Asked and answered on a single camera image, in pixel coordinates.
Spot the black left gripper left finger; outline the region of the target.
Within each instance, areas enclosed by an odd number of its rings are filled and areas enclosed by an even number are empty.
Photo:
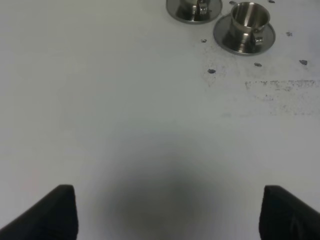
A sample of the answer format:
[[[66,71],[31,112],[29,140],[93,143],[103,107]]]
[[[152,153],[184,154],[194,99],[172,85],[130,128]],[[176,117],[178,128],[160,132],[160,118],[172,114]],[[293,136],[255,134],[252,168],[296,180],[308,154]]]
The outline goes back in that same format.
[[[73,185],[61,184],[0,229],[2,240],[76,240],[79,220]]]

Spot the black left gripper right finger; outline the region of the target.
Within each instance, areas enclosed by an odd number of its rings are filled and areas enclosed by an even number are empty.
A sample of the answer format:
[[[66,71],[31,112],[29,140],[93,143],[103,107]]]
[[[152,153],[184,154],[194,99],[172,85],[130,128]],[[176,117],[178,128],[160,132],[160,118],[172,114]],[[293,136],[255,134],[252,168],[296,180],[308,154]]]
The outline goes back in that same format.
[[[318,240],[320,213],[278,185],[266,185],[258,225],[261,240]]]

